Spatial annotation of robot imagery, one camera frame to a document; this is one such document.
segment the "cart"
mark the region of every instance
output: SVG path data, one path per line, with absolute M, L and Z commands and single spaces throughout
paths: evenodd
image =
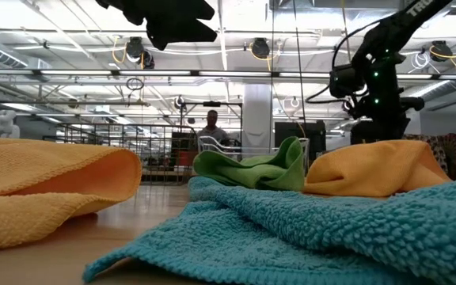
M 192 176 L 192 162 L 198 154 L 197 137 L 189 126 L 60 123 L 57 136 L 45 136 L 56 143 L 81 143 L 129 149 L 142 163 L 142 182 L 182 185 Z
M 309 170 L 309 139 L 299 139 L 302 146 L 304 158 L 304 174 L 307 175 Z M 251 158 L 259 155 L 275 155 L 279 147 L 259 148 L 259 147 L 243 147 L 243 146 L 223 146 L 211 136 L 200 136 L 198 138 L 198 152 L 211 150 L 224 154 L 235 161 L 242 161 L 245 158 Z

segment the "towel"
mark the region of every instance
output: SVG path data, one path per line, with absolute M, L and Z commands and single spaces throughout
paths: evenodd
M 303 150 L 296 137 L 285 139 L 275 155 L 259 155 L 237 162 L 205 150 L 193 162 L 196 173 L 226 185 L 301 191 L 304 185 Z
M 0 139 L 0 249 L 126 200 L 140 179 L 140 160 L 129 150 Z
M 130 257 L 209 283 L 456 284 L 456 181 L 321 198 L 195 177 L 184 212 L 88 265 Z
M 427 143 L 393 140 L 347 146 L 320 156 L 309 169 L 303 191 L 386 197 L 450 181 Z

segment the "ceiling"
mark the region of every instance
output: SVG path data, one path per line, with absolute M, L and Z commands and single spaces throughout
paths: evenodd
M 112 55 L 112 48 L 121 49 L 129 36 L 141 36 L 145 48 L 154 57 L 157 70 L 255 70 L 267 71 L 268 62 L 257 60 L 247 49 L 256 37 L 265 37 L 268 44 L 279 54 L 270 66 L 275 71 L 298 71 L 299 60 L 303 72 L 329 72 L 331 69 L 332 52 L 335 44 L 342 39 L 344 21 L 340 13 L 339 3 L 316 1 L 316 8 L 310 2 L 299 2 L 296 25 L 299 37 L 295 34 L 295 17 L 290 13 L 289 6 L 282 9 L 269 9 L 268 0 L 208 0 L 216 14 L 210 21 L 203 21 L 210 28 L 218 31 L 218 38 L 213 43 L 178 43 L 169 44 L 165 51 L 155 50 L 146 37 L 145 23 L 138 27 L 129 23 L 123 14 L 113 8 L 103 9 L 94 0 L 39 0 L 35 1 L 40 8 L 36 13 L 22 1 L 0 0 L 0 44 L 2 48 L 11 51 L 17 58 L 35 58 L 48 63 L 54 69 L 140 69 L 140 66 L 125 61 L 118 63 Z M 219 3 L 222 5 L 221 21 L 219 19 Z M 395 11 L 399 1 L 365 0 L 346 1 L 347 28 L 357 29 L 369 22 Z M 222 22 L 223 36 L 219 33 Z M 363 32 L 349 40 L 350 52 L 363 40 Z M 421 48 L 429 48 L 433 40 L 445 40 L 456 55 L 456 13 L 442 14 L 428 22 L 416 31 L 413 38 L 403 48 L 403 52 L 412 53 L 404 63 L 397 66 L 397 72 L 406 73 L 451 73 L 456 72 L 451 61 L 444 63 L 430 62 L 423 64 L 424 59 L 417 59 Z M 87 51 L 81 52 L 78 47 Z M 223 48 L 226 49 L 226 62 L 223 63 Z M 337 64 L 348 62 L 347 47 L 337 58 Z M 115 57 L 121 59 L 123 52 L 115 51 Z M 143 78 L 156 82 L 166 82 L 167 78 Z M 91 85 L 61 85 L 44 84 L 42 94 L 50 93 L 48 100 L 64 101 L 77 98 L 80 101 L 121 102 L 128 100 L 136 102 L 142 99 L 150 103 L 149 107 L 142 105 L 113 105 L 108 110 L 115 114 L 177 114 L 173 101 L 181 95 L 189 102 L 221 101 L 238 103 L 244 97 L 244 85 L 247 81 L 222 80 L 205 81 L 203 84 L 192 85 L 196 79 L 188 78 L 187 84 L 177 80 L 172 85 L 147 85 L 141 91 L 131 92 L 126 86 L 115 87 L 113 84 Z M 38 84 L 17 84 L 13 77 L 0 77 L 0 81 L 37 98 Z M 296 105 L 295 99 L 300 99 L 302 92 L 308 97 L 323 88 L 323 83 L 276 82 L 274 84 L 274 108 L 276 115 L 282 115 L 283 110 L 289 116 L 301 116 L 302 104 Z M 332 99 L 328 92 L 318 99 Z M 428 104 L 442 103 L 435 101 Z M 189 115 L 198 120 L 194 127 L 202 127 L 200 119 L 210 108 L 198 106 Z M 57 108 L 57 111 L 86 113 L 91 108 L 69 109 Z M 307 116 L 345 116 L 338 103 L 305 106 Z M 234 110 L 218 109 L 220 116 L 234 116 Z M 167 124 L 157 118 L 131 118 L 142 124 Z M 236 118 L 220 120 L 219 125 L 225 128 L 239 128 L 240 121 Z

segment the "orange towel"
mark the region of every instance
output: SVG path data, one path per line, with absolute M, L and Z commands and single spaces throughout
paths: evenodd
M 129 150 L 0 139 L 0 248 L 40 240 L 68 218 L 132 197 L 141 178 Z
M 320 156 L 303 192 L 386 197 L 451 181 L 425 142 L 393 140 L 348 146 Z

